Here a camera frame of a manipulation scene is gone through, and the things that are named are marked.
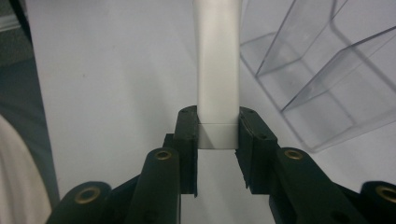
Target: white background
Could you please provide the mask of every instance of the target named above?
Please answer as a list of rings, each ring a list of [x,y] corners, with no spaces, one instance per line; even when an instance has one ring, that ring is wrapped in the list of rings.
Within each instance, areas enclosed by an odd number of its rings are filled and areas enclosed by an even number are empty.
[[[244,21],[242,41],[276,30],[290,5],[266,3],[251,14],[264,21]],[[177,111],[196,105],[192,1],[28,0],[27,6],[62,196],[89,180],[114,188],[138,175],[147,153],[174,131]],[[242,63],[240,82],[241,106],[259,112],[282,147],[298,147]],[[366,180],[396,184],[395,130],[390,124],[313,158],[334,182],[354,190]],[[182,197],[182,223],[273,222],[267,197],[245,189],[233,151],[200,150],[198,174],[199,197]]]

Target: transparent plastic box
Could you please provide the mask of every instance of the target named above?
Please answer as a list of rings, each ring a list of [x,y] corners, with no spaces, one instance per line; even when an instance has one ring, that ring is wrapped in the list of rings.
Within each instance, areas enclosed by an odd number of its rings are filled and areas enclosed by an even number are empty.
[[[396,66],[383,60],[396,60],[396,16],[387,10],[396,4],[377,3],[373,13],[387,20],[376,23],[359,4],[294,0],[277,32],[241,45],[244,63],[310,151],[396,121]],[[358,32],[346,35],[339,24]]]

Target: white rectangular block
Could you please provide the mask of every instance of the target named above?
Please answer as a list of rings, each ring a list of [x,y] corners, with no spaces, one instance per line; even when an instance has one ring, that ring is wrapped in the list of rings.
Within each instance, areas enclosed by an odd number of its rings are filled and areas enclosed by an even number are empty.
[[[199,148],[238,148],[241,0],[195,0]]]

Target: white cloth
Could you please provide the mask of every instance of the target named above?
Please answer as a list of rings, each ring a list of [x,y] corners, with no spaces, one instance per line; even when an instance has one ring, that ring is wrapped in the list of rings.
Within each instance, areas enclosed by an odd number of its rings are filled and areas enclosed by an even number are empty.
[[[0,224],[45,223],[50,201],[27,146],[0,116]]]

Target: screw hole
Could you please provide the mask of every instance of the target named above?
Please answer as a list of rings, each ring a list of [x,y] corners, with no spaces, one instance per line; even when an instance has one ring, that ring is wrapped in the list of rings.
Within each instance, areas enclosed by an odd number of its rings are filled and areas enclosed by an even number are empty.
[[[331,216],[332,219],[339,223],[349,223],[350,221],[349,217],[346,214],[339,211],[332,211]]]
[[[286,150],[285,155],[293,160],[300,160],[303,158],[303,154],[292,149]]]
[[[375,188],[376,193],[381,196],[381,198],[396,203],[396,189],[388,188],[385,186],[378,186]]]
[[[100,195],[100,189],[96,186],[91,186],[80,191],[75,198],[76,203],[84,204],[90,203]]]
[[[168,151],[159,151],[155,154],[155,157],[160,161],[165,161],[171,158],[172,154]]]

